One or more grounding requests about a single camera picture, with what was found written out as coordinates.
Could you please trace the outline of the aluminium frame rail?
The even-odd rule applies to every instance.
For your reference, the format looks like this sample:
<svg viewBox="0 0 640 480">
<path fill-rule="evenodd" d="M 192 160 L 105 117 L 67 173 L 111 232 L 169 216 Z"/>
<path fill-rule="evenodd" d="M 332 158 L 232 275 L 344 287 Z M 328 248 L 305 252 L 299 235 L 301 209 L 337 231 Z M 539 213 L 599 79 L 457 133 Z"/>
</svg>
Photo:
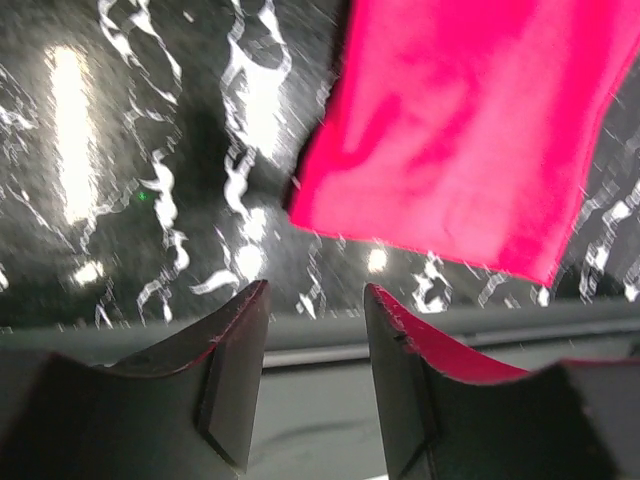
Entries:
<svg viewBox="0 0 640 480">
<path fill-rule="evenodd" d="M 562 354 L 604 357 L 631 351 L 639 342 L 639 306 L 609 301 L 554 303 L 520 309 L 453 309 L 425 321 L 456 340 L 502 359 L 532 367 Z M 186 328 L 184 322 L 148 326 L 4 328 L 6 349 L 56 350 L 89 364 L 111 364 Z M 324 320 L 299 315 L 272 317 L 266 341 L 268 368 L 360 360 L 368 356 L 364 315 L 343 310 Z"/>
</svg>

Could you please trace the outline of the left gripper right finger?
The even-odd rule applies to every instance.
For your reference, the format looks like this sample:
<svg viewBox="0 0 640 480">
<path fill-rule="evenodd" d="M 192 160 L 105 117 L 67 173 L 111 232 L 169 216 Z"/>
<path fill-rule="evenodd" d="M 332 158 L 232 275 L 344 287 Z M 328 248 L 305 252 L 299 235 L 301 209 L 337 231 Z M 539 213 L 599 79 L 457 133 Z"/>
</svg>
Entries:
<svg viewBox="0 0 640 480">
<path fill-rule="evenodd" d="M 364 291 L 392 479 L 635 479 L 639 363 L 562 360 L 526 371 Z"/>
</svg>

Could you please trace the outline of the bright pink t shirt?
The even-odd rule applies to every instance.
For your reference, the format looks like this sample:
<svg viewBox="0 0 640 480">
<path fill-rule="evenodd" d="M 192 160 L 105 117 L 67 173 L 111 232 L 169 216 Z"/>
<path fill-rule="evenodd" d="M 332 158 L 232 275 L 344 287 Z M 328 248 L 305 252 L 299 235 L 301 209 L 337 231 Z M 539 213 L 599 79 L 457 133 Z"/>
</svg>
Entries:
<svg viewBox="0 0 640 480">
<path fill-rule="evenodd" d="M 635 1 L 355 1 L 293 225 L 550 285 Z"/>
</svg>

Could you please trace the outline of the black marble pattern mat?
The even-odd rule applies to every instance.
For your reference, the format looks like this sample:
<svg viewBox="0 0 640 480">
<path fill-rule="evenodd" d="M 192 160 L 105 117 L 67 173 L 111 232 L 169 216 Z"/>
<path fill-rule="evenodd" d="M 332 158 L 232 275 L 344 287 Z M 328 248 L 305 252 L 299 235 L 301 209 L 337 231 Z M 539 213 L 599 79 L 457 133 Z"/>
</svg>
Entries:
<svg viewBox="0 0 640 480">
<path fill-rule="evenodd" d="M 337 76 L 345 1 L 5 1 L 1 330 L 196 320 L 265 279 L 272 318 L 639 298 L 639 73 L 603 125 L 550 288 L 294 229 L 282 207 Z"/>
</svg>

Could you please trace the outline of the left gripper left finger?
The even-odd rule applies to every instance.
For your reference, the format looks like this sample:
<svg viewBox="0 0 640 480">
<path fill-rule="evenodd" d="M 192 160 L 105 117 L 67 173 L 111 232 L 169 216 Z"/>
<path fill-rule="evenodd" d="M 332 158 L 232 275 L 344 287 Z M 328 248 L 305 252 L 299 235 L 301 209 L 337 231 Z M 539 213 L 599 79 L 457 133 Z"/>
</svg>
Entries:
<svg viewBox="0 0 640 480">
<path fill-rule="evenodd" d="M 110 366 L 1 354 L 5 479 L 235 479 L 247 470 L 269 321 L 255 281 Z"/>
</svg>

